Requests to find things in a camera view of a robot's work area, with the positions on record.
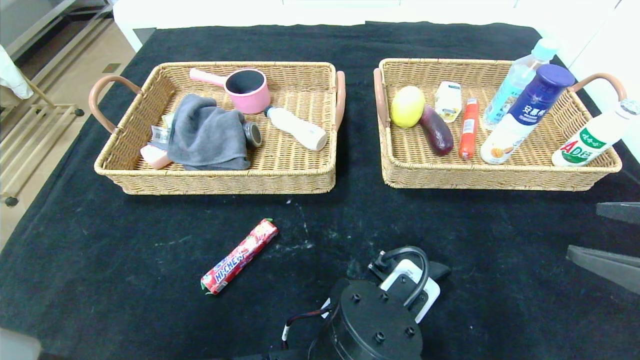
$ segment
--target hi-chew candy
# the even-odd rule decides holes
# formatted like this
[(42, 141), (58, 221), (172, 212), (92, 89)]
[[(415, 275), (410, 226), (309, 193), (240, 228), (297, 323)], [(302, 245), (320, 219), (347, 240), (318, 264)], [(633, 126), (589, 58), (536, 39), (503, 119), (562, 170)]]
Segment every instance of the hi-chew candy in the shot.
[(202, 277), (200, 285), (203, 290), (207, 288), (213, 295), (217, 295), (254, 256), (262, 251), (278, 234), (278, 228), (270, 220), (262, 219), (229, 255)]

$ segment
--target basket handle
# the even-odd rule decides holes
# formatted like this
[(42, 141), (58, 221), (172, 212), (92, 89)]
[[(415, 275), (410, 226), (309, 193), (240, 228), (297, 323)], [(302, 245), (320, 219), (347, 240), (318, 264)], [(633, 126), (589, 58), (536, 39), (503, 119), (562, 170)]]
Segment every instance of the basket handle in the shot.
[(107, 75), (104, 78), (98, 80), (93, 88), (91, 88), (91, 91), (89, 92), (89, 109), (91, 109), (91, 113), (102, 124), (102, 126), (104, 126), (107, 131), (113, 134), (116, 131), (116, 126), (113, 125), (113, 123), (110, 122), (98, 108), (98, 95), (100, 95), (104, 87), (112, 81), (124, 84), (127, 88), (130, 88), (131, 91), (136, 94), (142, 93), (142, 90), (138, 85), (135, 85), (128, 79), (125, 79), (122, 76), (118, 75)]
[(618, 78), (606, 72), (598, 72), (596, 74), (588, 76), (584, 80), (580, 81), (579, 83), (573, 86), (570, 86), (569, 90), (573, 92), (577, 92), (578, 90), (580, 90), (581, 88), (584, 88), (585, 85), (587, 85), (588, 83), (592, 82), (595, 79), (607, 80), (611, 84), (611, 86), (613, 86), (613, 88), (616, 89), (616, 93), (618, 93), (618, 101), (622, 101), (627, 98), (627, 90), (625, 90), (625, 87), (624, 85), (622, 85), (620, 80), (618, 80)]
[(373, 87), (376, 92), (376, 109), (378, 110), (378, 121), (383, 127), (389, 127), (389, 110), (385, 99), (385, 90), (382, 86), (382, 73), (380, 68), (373, 70)]
[(344, 71), (338, 71), (335, 75), (337, 77), (336, 82), (338, 86), (338, 96), (335, 101), (335, 130), (338, 131), (344, 116), (344, 103), (347, 97), (347, 90), (344, 80)]

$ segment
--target purple eggplant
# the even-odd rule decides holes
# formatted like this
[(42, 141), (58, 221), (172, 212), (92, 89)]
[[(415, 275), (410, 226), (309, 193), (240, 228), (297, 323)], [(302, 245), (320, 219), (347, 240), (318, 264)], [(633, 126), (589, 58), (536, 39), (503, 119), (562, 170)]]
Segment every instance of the purple eggplant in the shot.
[(438, 156), (445, 156), (453, 149), (453, 135), (442, 117), (429, 105), (424, 105), (420, 126), (431, 150)]

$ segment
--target cable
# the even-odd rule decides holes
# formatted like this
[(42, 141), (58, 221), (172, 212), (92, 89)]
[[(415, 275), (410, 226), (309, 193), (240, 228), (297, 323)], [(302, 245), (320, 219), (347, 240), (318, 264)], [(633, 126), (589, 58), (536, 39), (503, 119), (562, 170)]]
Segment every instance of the cable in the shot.
[(420, 295), (420, 293), (424, 289), (424, 286), (427, 284), (427, 280), (429, 279), (429, 259), (427, 258), (427, 254), (419, 247), (405, 246), (405, 247), (399, 247), (397, 249), (393, 249), (385, 252), (380, 256), (379, 260), (384, 262), (391, 258), (395, 258), (397, 256), (405, 255), (405, 254), (418, 255), (418, 257), (422, 261), (422, 276), (420, 276), (420, 281), (418, 281), (418, 283), (415, 285), (415, 288), (409, 294), (409, 297), (406, 298), (403, 304), (405, 307), (409, 307), (411, 306), (411, 304), (413, 304), (415, 299)]
[(294, 321), (306, 318), (312, 318), (314, 316), (319, 316), (333, 310), (331, 305), (327, 305), (322, 309), (318, 309), (315, 311), (309, 311), (308, 313), (302, 313), (298, 315), (294, 315), (287, 320), (287, 323), (284, 325), (284, 330), (282, 331), (282, 350), (288, 350), (289, 344), (287, 343), (287, 337), (289, 336), (289, 329)]

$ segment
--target white plastic bottle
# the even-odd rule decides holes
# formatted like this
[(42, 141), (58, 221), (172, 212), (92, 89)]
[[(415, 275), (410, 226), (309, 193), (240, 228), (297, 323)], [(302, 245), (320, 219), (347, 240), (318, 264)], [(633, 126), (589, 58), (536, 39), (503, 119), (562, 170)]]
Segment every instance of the white plastic bottle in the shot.
[(292, 134), (297, 141), (309, 150), (319, 151), (326, 144), (326, 131), (324, 129), (298, 118), (287, 109), (268, 106), (264, 110), (264, 114), (275, 127)]
[(533, 80), (536, 75), (536, 69), (548, 64), (557, 51), (558, 46), (553, 40), (542, 38), (538, 40), (530, 55), (513, 62), (491, 104), (484, 111), (483, 127), (485, 129), (495, 129), (502, 117), (509, 112), (510, 107), (516, 102), (522, 90)]
[(615, 109), (586, 123), (554, 152), (551, 161), (557, 167), (587, 165), (618, 142), (638, 115), (640, 115), (640, 102), (630, 99), (622, 100)]

